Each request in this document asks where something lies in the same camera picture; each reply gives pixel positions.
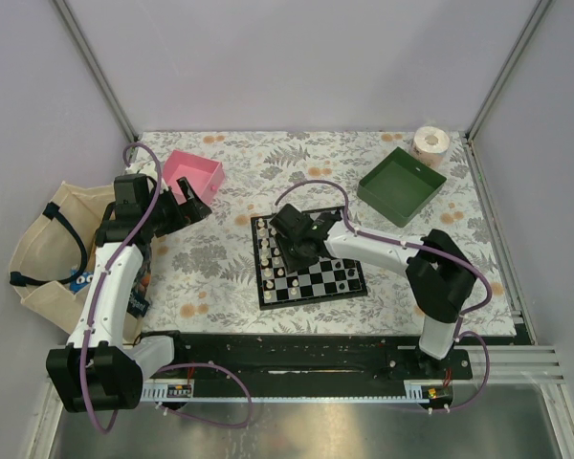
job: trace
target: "pink box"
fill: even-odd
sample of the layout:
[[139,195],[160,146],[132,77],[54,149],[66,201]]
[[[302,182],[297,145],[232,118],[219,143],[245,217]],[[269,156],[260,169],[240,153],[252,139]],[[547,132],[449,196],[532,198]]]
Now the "pink box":
[[164,164],[164,180],[168,186],[172,187],[172,192],[179,204],[185,202],[185,196],[176,183],[181,177],[187,178],[198,197],[209,205],[226,178],[226,174],[220,161],[174,150]]

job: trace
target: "beige tote bag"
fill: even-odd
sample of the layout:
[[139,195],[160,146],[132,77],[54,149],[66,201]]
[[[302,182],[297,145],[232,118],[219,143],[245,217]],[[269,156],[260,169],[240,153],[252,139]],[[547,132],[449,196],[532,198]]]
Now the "beige tote bag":
[[[115,193],[112,186],[80,188],[62,183],[43,215],[32,223],[19,241],[9,264],[11,285],[21,296],[21,304],[68,334],[75,330],[89,285],[72,293],[66,280],[77,278],[72,270],[81,273],[85,270],[87,253],[104,210],[113,201]],[[81,253],[81,246],[84,246],[85,254]],[[136,338],[142,323],[141,318],[125,315],[125,342]]]

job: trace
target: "green tray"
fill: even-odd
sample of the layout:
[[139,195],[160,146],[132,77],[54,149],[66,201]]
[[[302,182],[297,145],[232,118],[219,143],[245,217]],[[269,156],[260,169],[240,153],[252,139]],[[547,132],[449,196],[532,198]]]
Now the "green tray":
[[446,181],[446,177],[396,148],[360,180],[357,195],[402,228]]

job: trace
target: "floral tablecloth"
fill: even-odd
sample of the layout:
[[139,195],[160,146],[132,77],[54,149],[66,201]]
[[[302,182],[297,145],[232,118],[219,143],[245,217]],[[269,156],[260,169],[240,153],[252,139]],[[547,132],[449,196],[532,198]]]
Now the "floral tablecloth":
[[[489,306],[467,316],[464,330],[483,335],[515,334],[487,224],[458,133],[438,171],[448,180],[438,196],[403,229],[356,196],[360,179],[395,147],[410,149],[406,132],[148,132],[141,142],[165,161],[179,149],[223,163],[226,181],[211,203],[213,214],[160,242],[153,258],[152,305],[145,330],[213,333],[420,334],[423,314],[408,282],[364,265],[369,295],[260,312],[254,274],[250,218],[269,214],[286,187],[324,178],[344,186],[352,218],[368,228],[398,235],[446,231],[492,282]],[[139,150],[133,170],[150,167]],[[326,186],[294,191],[285,202],[297,208],[340,205]],[[467,305],[484,297],[476,282]]]

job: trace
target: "white wall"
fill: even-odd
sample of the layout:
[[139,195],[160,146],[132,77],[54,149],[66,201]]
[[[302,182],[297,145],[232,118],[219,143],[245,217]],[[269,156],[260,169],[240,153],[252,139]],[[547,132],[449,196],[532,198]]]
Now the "white wall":
[[110,183],[124,139],[48,0],[0,0],[0,458],[33,426],[48,350],[65,334],[19,305],[15,244],[62,180]]
[[69,0],[134,127],[466,129],[536,0]]
[[555,2],[475,139],[539,338],[574,397],[574,0]]

